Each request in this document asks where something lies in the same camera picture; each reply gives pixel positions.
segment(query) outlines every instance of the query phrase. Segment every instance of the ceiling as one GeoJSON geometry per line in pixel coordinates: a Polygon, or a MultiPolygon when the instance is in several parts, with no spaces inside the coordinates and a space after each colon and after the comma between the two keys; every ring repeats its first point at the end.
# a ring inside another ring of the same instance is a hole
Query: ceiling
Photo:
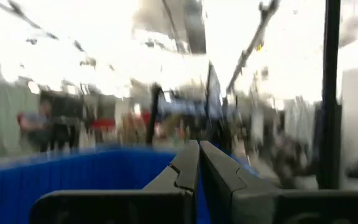
{"type": "Polygon", "coordinates": [[[190,45],[191,53],[205,54],[201,1],[140,0],[133,16],[134,28],[167,34],[190,45]]]}

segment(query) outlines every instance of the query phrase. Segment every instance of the man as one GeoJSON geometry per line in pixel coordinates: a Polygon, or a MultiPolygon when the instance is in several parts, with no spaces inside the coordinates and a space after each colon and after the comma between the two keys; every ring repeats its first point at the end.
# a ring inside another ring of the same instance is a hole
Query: man
{"type": "Polygon", "coordinates": [[[22,147],[33,152],[46,152],[50,140],[48,118],[52,106],[48,101],[42,101],[38,113],[24,114],[20,119],[22,131],[22,147]]]}

